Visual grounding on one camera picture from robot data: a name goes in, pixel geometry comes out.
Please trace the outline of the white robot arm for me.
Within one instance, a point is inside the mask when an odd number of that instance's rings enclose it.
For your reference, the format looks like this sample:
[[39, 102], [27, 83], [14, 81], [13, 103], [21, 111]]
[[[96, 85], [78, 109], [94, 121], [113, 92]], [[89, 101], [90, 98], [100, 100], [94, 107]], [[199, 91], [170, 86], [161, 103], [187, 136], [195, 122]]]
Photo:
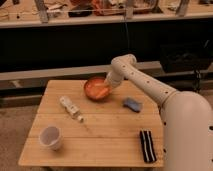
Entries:
[[118, 87], [124, 78], [159, 107], [163, 122], [163, 171], [213, 171], [213, 108], [200, 94], [179, 91], [141, 71], [127, 54], [111, 61], [106, 82]]

